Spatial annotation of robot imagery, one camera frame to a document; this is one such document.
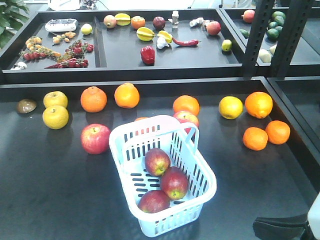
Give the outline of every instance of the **green fruit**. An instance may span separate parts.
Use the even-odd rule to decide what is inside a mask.
[[[242,33],[245,39],[249,38],[249,32],[247,30],[240,29],[240,33]]]
[[[268,24],[268,29],[275,29],[278,26],[276,21],[272,21]]]
[[[231,50],[231,47],[232,47],[232,42],[229,39],[223,40],[221,45],[222,51],[229,52]]]
[[[271,28],[268,31],[266,31],[266,35],[270,41],[277,41],[279,37],[279,32],[275,28]]]
[[[284,20],[286,20],[286,15],[282,11],[275,11],[274,13],[272,13],[271,18],[274,20],[276,16],[281,16]]]
[[[279,34],[280,34],[281,31],[282,31],[282,26],[276,26],[274,29],[276,29],[276,30],[279,32]]]
[[[274,21],[278,24],[278,26],[283,26],[285,24],[285,19],[282,16],[276,16]]]

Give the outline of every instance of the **yellow citrus fruit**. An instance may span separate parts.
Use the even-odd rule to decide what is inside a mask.
[[[255,91],[245,99],[244,105],[248,114],[257,119],[264,119],[271,113],[273,101],[269,94]]]
[[[44,110],[42,114],[42,120],[44,124],[50,129],[61,129],[65,125],[67,125],[69,120],[69,113],[64,106],[49,106]]]
[[[290,127],[279,120],[269,122],[265,131],[268,134],[268,141],[272,144],[284,144],[290,137]]]
[[[219,102],[219,113],[225,119],[236,119],[243,109],[242,101],[235,96],[225,96]]]
[[[242,141],[248,149],[260,151],[267,146],[268,134],[265,130],[252,126],[245,130]]]
[[[53,105],[60,105],[66,108],[68,105],[68,98],[62,91],[51,91],[44,96],[43,105],[45,108]]]

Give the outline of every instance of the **red apple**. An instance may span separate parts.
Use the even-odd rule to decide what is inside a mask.
[[[171,200],[182,199],[188,192],[188,178],[180,168],[171,166],[161,177],[160,188]]]
[[[162,16],[156,16],[152,23],[156,30],[163,30],[166,26],[166,20]]]
[[[170,167],[168,154],[160,148],[152,148],[144,156],[145,169],[151,176],[159,177]]]
[[[88,154],[101,154],[109,149],[110,129],[102,124],[93,123],[81,132],[81,144]]]
[[[196,115],[193,115],[189,111],[177,111],[174,115],[174,118],[176,118],[180,123],[193,123],[196,125],[197,128],[199,128],[199,120]],[[188,127],[185,129],[186,133],[188,134],[190,132],[191,128]]]
[[[170,207],[170,198],[162,190],[146,192],[140,199],[138,208],[145,213],[154,214]]]
[[[218,21],[211,21],[205,26],[206,31],[209,35],[218,35],[221,30],[221,25]]]
[[[254,21],[255,17],[255,11],[252,9],[248,9],[244,11],[243,15],[241,15],[243,21],[245,21],[248,24],[251,24]]]

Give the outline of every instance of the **scale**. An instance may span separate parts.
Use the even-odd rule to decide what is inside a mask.
[[[54,11],[73,11],[80,9],[81,0],[48,0],[48,6]]]

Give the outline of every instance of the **pomegranate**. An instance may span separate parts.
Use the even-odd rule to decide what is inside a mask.
[[[113,15],[107,15],[103,19],[103,24],[107,29],[113,29],[117,25],[117,20]]]
[[[255,11],[252,9],[248,9],[246,11],[244,11],[243,15],[241,15],[242,19],[248,23],[251,24],[254,20],[255,17]]]
[[[214,36],[214,35],[217,35],[218,33],[220,33],[221,25],[217,21],[211,21],[206,25],[205,29],[209,35]]]

